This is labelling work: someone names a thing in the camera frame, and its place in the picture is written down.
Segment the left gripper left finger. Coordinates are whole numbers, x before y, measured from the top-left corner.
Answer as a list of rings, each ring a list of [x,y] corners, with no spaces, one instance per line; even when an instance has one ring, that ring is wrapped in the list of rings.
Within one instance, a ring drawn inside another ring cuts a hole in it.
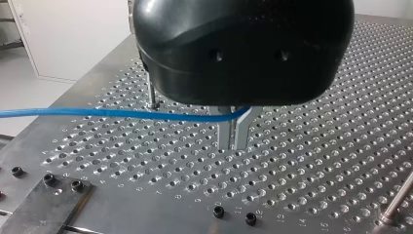
[[[230,106],[211,106],[209,112],[211,115],[226,115],[231,114],[232,109]],[[217,126],[217,147],[227,150],[230,148],[232,121],[219,122]]]

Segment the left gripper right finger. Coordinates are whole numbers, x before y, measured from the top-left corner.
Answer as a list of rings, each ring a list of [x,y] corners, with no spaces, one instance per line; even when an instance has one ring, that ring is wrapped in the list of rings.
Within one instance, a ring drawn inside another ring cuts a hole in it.
[[[249,126],[261,114],[262,110],[262,106],[252,106],[237,120],[235,130],[236,149],[243,150],[246,148]]]

